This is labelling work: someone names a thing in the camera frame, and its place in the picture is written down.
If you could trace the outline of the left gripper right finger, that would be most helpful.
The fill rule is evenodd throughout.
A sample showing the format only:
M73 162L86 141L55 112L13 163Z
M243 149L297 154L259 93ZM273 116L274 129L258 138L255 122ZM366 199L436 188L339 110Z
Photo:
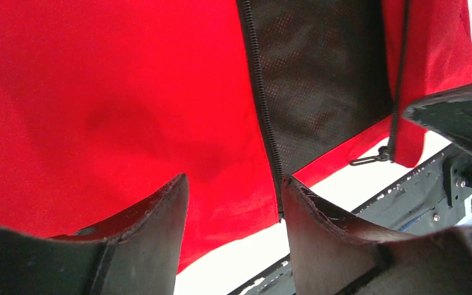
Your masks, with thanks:
M472 226L416 236L358 217L283 180L298 294L472 294Z

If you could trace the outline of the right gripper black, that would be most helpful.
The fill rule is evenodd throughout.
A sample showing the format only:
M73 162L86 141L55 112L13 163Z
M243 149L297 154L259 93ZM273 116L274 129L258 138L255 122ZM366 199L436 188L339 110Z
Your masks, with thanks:
M427 95L408 105L403 117L472 155L472 84ZM472 194L471 155L455 155L443 163L444 190L450 208L459 206Z

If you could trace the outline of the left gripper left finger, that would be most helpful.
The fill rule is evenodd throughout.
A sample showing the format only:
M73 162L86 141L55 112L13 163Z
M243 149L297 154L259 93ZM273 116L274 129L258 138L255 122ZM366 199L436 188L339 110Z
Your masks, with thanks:
M74 235L0 227L0 294L172 294L188 200L180 174Z

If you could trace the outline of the red jacket black lining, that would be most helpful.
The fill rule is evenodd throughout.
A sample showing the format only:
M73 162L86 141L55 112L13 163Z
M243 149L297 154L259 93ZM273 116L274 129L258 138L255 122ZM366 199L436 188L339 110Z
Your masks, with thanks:
M470 83L466 1L0 1L0 226L70 234L184 173L183 270Z

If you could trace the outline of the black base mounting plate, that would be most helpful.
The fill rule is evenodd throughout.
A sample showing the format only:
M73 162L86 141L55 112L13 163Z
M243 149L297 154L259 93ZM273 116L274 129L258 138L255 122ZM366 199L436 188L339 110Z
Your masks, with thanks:
M472 294L472 155L449 145L349 212L293 176L290 253L235 294Z

